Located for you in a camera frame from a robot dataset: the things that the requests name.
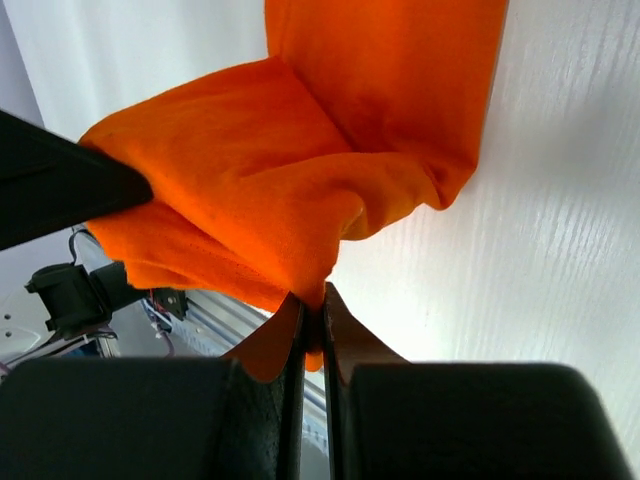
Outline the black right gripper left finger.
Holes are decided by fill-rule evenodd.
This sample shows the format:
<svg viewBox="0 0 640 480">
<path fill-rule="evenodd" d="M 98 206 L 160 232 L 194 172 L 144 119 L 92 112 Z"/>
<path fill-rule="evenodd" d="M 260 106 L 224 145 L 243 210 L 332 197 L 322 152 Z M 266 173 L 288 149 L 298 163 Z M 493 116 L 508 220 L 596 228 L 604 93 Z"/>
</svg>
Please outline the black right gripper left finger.
<svg viewBox="0 0 640 480">
<path fill-rule="evenodd" d="M 5 479 L 295 479 L 303 305 L 221 358 L 31 360 L 1 387 Z"/>
</svg>

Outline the orange t shirt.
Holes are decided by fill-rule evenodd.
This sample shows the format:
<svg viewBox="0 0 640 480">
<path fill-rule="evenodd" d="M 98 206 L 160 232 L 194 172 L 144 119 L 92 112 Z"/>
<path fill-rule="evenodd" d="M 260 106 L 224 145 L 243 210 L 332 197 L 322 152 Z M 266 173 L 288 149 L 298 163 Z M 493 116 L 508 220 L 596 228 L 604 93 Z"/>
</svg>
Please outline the orange t shirt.
<svg viewBox="0 0 640 480">
<path fill-rule="evenodd" d="M 268 1 L 268 55 L 94 125 L 81 145 L 154 197 L 88 222 L 136 288 L 319 309 L 344 241 L 475 172 L 503 1 Z"/>
</svg>

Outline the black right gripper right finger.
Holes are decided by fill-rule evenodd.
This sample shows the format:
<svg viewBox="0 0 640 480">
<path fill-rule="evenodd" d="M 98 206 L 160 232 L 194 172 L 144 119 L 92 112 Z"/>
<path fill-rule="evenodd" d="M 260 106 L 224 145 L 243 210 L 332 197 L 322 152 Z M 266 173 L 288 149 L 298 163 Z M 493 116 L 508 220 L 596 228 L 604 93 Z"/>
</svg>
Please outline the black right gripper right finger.
<svg viewBox="0 0 640 480">
<path fill-rule="evenodd" d="M 328 286 L 335 479 L 628 479 L 600 398 L 554 363 L 411 363 Z"/>
</svg>

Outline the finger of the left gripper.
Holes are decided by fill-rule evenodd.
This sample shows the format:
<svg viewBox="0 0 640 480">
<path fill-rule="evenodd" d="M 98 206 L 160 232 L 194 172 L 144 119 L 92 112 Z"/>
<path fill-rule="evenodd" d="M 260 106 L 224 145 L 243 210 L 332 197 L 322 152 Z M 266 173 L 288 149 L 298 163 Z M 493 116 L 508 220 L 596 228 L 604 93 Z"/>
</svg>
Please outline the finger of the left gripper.
<svg viewBox="0 0 640 480">
<path fill-rule="evenodd" d="M 152 198 L 134 169 L 1 113 L 3 250 Z"/>
</svg>

